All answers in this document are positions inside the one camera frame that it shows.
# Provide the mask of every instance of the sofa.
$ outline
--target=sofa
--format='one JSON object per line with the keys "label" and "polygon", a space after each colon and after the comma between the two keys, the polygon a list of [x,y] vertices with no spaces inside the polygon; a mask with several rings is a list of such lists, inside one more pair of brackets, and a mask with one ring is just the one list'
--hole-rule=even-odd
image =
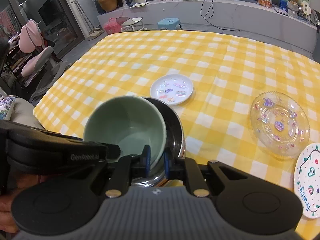
{"label": "sofa", "polygon": [[10,116],[10,121],[44,129],[44,127],[33,115],[33,109],[34,106],[28,101],[24,100],[23,98],[16,98]]}

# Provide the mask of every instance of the green ceramic bowl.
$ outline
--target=green ceramic bowl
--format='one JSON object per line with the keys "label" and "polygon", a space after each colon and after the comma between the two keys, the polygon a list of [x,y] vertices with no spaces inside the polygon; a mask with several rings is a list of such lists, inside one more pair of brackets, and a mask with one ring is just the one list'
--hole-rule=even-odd
{"label": "green ceramic bowl", "polygon": [[159,110],[144,98],[121,96],[101,104],[84,127],[83,141],[117,144],[121,155],[140,155],[151,147],[151,169],[162,156],[166,126]]}

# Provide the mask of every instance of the stainless steel pot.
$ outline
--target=stainless steel pot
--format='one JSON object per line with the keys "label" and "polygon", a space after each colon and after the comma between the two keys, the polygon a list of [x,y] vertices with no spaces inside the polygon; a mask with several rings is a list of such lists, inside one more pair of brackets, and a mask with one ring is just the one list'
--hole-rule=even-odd
{"label": "stainless steel pot", "polygon": [[[182,124],[176,112],[166,103],[149,97],[143,97],[158,108],[163,116],[167,128],[167,141],[165,147],[169,147],[174,157],[185,154],[185,140]],[[160,186],[167,182],[164,173],[164,157],[162,156],[157,165],[150,171],[148,178],[133,179],[131,185],[139,187]]]}

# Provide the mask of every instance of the metal screw head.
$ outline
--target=metal screw head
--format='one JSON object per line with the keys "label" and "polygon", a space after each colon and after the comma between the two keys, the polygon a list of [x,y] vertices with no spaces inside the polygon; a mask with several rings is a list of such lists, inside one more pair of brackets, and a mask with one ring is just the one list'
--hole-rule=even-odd
{"label": "metal screw head", "polygon": [[116,198],[121,196],[121,191],[117,189],[109,189],[106,191],[106,196],[109,198]]}
{"label": "metal screw head", "polygon": [[206,197],[209,194],[210,194],[209,191],[207,191],[206,189],[203,189],[203,188],[196,189],[193,192],[193,195],[195,195],[196,197]]}

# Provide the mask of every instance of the blue stool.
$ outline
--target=blue stool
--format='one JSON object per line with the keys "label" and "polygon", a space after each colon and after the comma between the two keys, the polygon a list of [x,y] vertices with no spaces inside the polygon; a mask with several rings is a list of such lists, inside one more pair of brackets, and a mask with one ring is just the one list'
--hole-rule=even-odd
{"label": "blue stool", "polygon": [[181,22],[179,18],[165,18],[158,22],[158,30],[161,30],[162,28],[165,28],[166,30],[173,31],[176,29],[176,26],[179,24],[180,28],[181,27]]}

